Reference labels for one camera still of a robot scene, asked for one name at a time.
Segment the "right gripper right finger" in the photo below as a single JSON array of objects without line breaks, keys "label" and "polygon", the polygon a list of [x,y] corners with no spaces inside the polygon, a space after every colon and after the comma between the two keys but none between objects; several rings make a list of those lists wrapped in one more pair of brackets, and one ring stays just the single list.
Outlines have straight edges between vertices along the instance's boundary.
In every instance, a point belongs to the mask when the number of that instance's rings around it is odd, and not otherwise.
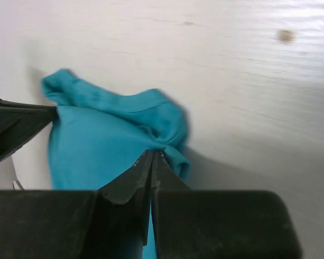
[{"label": "right gripper right finger", "polygon": [[265,190],[193,190],[163,153],[152,164],[158,258],[302,258],[283,200]]}]

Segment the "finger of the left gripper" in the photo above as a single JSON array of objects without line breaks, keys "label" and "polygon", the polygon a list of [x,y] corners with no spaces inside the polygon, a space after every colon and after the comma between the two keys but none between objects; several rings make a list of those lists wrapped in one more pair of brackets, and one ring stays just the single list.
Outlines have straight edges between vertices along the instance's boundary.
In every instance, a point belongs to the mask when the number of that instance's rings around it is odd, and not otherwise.
[{"label": "finger of the left gripper", "polygon": [[29,142],[53,120],[46,112],[0,108],[0,162]]},{"label": "finger of the left gripper", "polygon": [[22,111],[34,111],[34,112],[46,112],[52,118],[57,116],[57,110],[55,106],[46,106],[46,105],[33,105],[25,103],[16,103],[7,100],[0,99],[0,108],[9,108],[9,109],[20,109]]}]

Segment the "teal t shirt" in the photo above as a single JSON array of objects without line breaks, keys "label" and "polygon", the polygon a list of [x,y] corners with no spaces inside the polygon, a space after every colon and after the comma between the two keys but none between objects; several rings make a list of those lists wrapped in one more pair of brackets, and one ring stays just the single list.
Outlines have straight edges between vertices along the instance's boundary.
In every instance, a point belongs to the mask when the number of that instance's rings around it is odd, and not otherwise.
[{"label": "teal t shirt", "polygon": [[54,189],[100,189],[148,149],[161,151],[177,176],[188,177],[186,114],[159,90],[123,96],[66,69],[43,78],[41,87],[58,113],[48,146]]}]

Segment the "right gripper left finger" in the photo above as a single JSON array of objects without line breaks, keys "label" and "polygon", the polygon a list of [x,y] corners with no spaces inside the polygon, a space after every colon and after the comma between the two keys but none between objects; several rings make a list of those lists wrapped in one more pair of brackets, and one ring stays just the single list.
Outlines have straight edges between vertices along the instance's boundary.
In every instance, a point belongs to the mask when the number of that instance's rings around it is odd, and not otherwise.
[{"label": "right gripper left finger", "polygon": [[0,258],[141,258],[152,160],[98,190],[0,190]]}]

